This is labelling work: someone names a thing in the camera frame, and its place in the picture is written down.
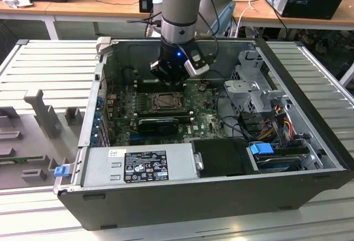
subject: table leg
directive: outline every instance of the table leg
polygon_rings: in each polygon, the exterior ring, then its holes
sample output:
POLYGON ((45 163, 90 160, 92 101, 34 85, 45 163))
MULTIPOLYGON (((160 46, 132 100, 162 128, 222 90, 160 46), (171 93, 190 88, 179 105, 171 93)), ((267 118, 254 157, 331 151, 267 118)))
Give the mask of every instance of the table leg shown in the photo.
POLYGON ((342 79, 339 81, 344 87, 350 83, 350 81, 354 78, 354 63, 349 68, 349 70, 343 75, 342 79))
POLYGON ((95 35, 100 35, 100 27, 98 26, 98 22, 93 22, 93 29, 95 30, 95 35))
POLYGON ((46 29, 48 31, 48 34, 50 36, 51 40, 59 40, 58 34, 55 29, 55 24, 53 19, 46 18, 44 20, 46 29))

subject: floor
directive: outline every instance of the floor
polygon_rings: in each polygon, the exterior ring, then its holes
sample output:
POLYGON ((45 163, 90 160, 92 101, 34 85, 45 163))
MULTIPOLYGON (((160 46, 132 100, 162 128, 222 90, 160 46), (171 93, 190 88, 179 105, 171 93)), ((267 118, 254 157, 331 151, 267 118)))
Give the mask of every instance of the floor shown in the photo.
MULTIPOLYGON (((101 35, 112 38, 142 38, 145 25, 134 23, 99 23, 101 35)), ((97 39, 93 24, 89 22, 57 22, 56 28, 62 39, 97 39)), ((0 23, 0 63, 18 39, 49 39, 42 21, 2 20, 0 23)))

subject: blue latch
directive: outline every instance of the blue latch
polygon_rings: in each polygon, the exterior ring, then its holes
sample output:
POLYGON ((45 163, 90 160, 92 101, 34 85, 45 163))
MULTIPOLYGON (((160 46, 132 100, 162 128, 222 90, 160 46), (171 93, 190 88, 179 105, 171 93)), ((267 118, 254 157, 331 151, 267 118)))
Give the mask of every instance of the blue latch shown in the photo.
POLYGON ((69 176, 69 167, 68 166, 57 166, 54 170, 54 176, 69 176))
POLYGON ((249 147, 252 154, 274 154, 270 143, 255 143, 249 147))

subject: motherboard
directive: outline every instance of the motherboard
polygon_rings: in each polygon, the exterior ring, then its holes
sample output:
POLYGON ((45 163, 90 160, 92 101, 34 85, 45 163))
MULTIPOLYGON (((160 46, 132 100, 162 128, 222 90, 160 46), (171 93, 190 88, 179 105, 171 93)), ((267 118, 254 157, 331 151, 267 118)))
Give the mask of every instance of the motherboard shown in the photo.
POLYGON ((206 81, 187 82, 179 92, 144 92, 131 85, 111 96, 108 117, 114 146, 226 137, 215 111, 215 89, 206 81))

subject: yellow wire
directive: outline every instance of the yellow wire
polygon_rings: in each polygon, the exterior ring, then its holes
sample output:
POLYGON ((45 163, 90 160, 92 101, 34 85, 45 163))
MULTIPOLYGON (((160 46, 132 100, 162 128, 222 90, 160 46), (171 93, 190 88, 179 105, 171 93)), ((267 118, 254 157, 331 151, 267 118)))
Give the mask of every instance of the yellow wire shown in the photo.
POLYGON ((268 135, 272 134, 274 132, 274 128, 272 128, 271 130, 269 130, 268 132, 264 133, 261 137, 259 137, 259 140, 264 139, 265 137, 267 137, 268 135))
POLYGON ((285 121, 285 120, 284 120, 284 123, 285 123, 286 125, 288 125, 288 128, 289 128, 289 137, 292 138, 291 135, 290 135, 290 133, 291 133, 291 126, 290 126, 290 123, 287 122, 287 121, 285 121))

